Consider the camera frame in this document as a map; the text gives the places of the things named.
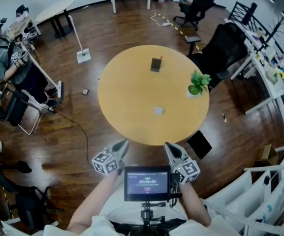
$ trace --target wooden floor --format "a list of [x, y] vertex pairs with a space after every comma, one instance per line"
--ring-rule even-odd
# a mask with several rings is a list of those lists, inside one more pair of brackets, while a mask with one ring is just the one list
[[[42, 67], [55, 81], [61, 79], [65, 82], [65, 101], [58, 111], [78, 122], [86, 131], [90, 160], [104, 147], [123, 138], [104, 118], [98, 104], [97, 77], [106, 64], [118, 53], [139, 45], [167, 46], [185, 55], [189, 50], [184, 37], [173, 27], [159, 27], [150, 19], [155, 12], [169, 20], [182, 15], [177, 3], [153, 2], [151, 10], [146, 9], [146, 0], [116, 3], [117, 14], [113, 14], [111, 3], [71, 13], [83, 46], [91, 52], [91, 61], [78, 64], [76, 52], [79, 46], [75, 35], [71, 33], [65, 38], [55, 39], [50, 23], [40, 26], [42, 36], [35, 43]], [[199, 23], [197, 32], [191, 25], [185, 26], [183, 32], [187, 36], [199, 36], [202, 41], [198, 46], [203, 48], [228, 14], [226, 10], [214, 7]], [[156, 19], [160, 24], [164, 22], [159, 16]], [[84, 88], [90, 89], [88, 96], [81, 94]], [[284, 128], [277, 106], [270, 103], [246, 116], [238, 103], [229, 79], [210, 93], [209, 112], [199, 130], [213, 149], [202, 160], [185, 141], [179, 143], [197, 160], [201, 169], [193, 185], [202, 198], [217, 192], [236, 179], [245, 167], [252, 166], [262, 145], [284, 145]], [[32, 136], [1, 122], [0, 139], [3, 142], [3, 162], [23, 160], [32, 168], [32, 173], [27, 175], [13, 171], [5, 171], [5, 175], [17, 184], [35, 185], [41, 189], [52, 186], [52, 202], [65, 209], [56, 217], [60, 227], [65, 229], [73, 212], [102, 178], [87, 164], [84, 133], [60, 115], [44, 113]], [[128, 164], [135, 162], [140, 166], [167, 165], [163, 147], [135, 142], [131, 142], [126, 160]]]

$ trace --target round wooden table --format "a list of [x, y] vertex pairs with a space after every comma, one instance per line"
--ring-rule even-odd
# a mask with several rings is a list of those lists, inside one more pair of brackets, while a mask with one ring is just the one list
[[[162, 64], [152, 72], [152, 58]], [[144, 45], [115, 56], [102, 72], [98, 99], [108, 122], [125, 137], [147, 145], [176, 143], [204, 121], [209, 93], [188, 99], [191, 73], [197, 66], [183, 54], [163, 46]], [[164, 108], [162, 115], [155, 107]]]
[[[64, 37], [66, 35], [68, 35], [69, 33], [71, 33], [73, 31], [73, 25], [71, 20], [68, 17], [68, 13], [67, 13], [67, 8], [69, 6], [71, 6], [74, 3], [74, 0], [62, 0], [60, 2], [57, 2], [53, 5], [51, 5], [50, 7], [44, 9], [36, 18], [36, 22], [42, 22], [45, 21], [47, 19], [50, 19], [50, 23], [54, 29], [54, 37], [55, 38], [61, 38]], [[68, 26], [62, 26], [60, 23], [60, 20], [58, 18], [58, 14], [61, 12], [64, 12]], [[58, 31], [56, 25], [53, 22], [53, 19], [55, 20], [55, 22], [58, 25], [58, 28], [60, 31]]]

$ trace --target white pot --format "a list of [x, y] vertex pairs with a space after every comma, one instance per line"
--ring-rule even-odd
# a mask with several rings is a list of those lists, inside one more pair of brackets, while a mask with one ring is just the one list
[[189, 89], [187, 89], [187, 97], [189, 99], [193, 99], [193, 98], [196, 98], [196, 97], [199, 97], [200, 94], [197, 94], [197, 95], [193, 95], [192, 93], [189, 92]]

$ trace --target white shirt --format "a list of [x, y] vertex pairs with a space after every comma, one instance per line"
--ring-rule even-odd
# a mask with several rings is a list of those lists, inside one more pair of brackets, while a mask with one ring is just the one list
[[[92, 226], [86, 229], [81, 236], [122, 236], [123, 234], [114, 230], [110, 221], [119, 224], [143, 224], [140, 217], [142, 202], [125, 202], [123, 192], [124, 188], [121, 184], [111, 194], [99, 216], [92, 217]], [[154, 218], [165, 216], [166, 221], [174, 218], [187, 220], [186, 223], [172, 230], [169, 233], [170, 236], [240, 236], [220, 215], [213, 218], [208, 228], [193, 220], [188, 220], [179, 201], [173, 208], [167, 204], [166, 207], [152, 207], [151, 209], [154, 212]], [[76, 236], [77, 234], [48, 225], [45, 227], [43, 235]]]

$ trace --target chair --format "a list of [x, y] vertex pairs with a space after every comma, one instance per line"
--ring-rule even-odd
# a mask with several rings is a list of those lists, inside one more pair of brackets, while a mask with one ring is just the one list
[[184, 3], [183, 0], [180, 0], [180, 11], [185, 14], [185, 17], [174, 17], [174, 21], [177, 18], [184, 19], [184, 23], [182, 24], [181, 28], [187, 23], [190, 22], [194, 25], [195, 30], [197, 30], [197, 25], [200, 20], [205, 17], [205, 12], [212, 8], [215, 3], [211, 0], [193, 0], [191, 5], [187, 5]]
[[234, 23], [218, 25], [212, 40], [200, 53], [192, 54], [195, 44], [201, 41], [198, 37], [185, 39], [188, 44], [191, 44], [188, 58], [203, 74], [211, 76], [209, 86], [214, 88], [229, 75], [227, 68], [247, 56], [245, 39], [244, 32]]
[[[37, 124], [39, 122], [40, 116], [41, 116], [41, 111], [35, 107], [34, 105], [28, 103], [29, 101], [29, 97], [18, 91], [18, 90], [14, 90], [12, 91], [11, 89], [5, 88], [2, 92], [2, 94], [0, 95], [0, 104], [1, 104], [1, 100], [4, 97], [4, 95], [7, 92], [11, 92], [12, 93], [12, 97], [9, 100], [6, 110], [4, 110], [2, 108], [2, 106], [0, 105], [0, 120], [7, 120], [10, 122], [10, 124], [14, 127], [19, 126], [22, 130], [24, 130], [28, 135], [31, 135], [35, 128], [37, 127]], [[36, 109], [38, 111], [38, 116], [34, 122], [33, 128], [30, 132], [26, 131], [21, 125], [20, 122], [24, 116], [24, 113], [27, 109], [27, 107], [30, 106], [34, 109]]]
[[[46, 187], [42, 193], [37, 187], [20, 186], [6, 178], [0, 173], [0, 185], [10, 193], [15, 193], [15, 205], [8, 205], [9, 210], [17, 209], [19, 218], [14, 219], [13, 222], [7, 221], [7, 224], [13, 224], [22, 221], [26, 226], [43, 230], [45, 223], [43, 215], [49, 220], [52, 225], [58, 225], [58, 223], [51, 219], [47, 209], [53, 209], [56, 211], [64, 211], [64, 209], [56, 208], [47, 198], [47, 192], [50, 186]], [[40, 193], [41, 199], [37, 196], [36, 191]]]

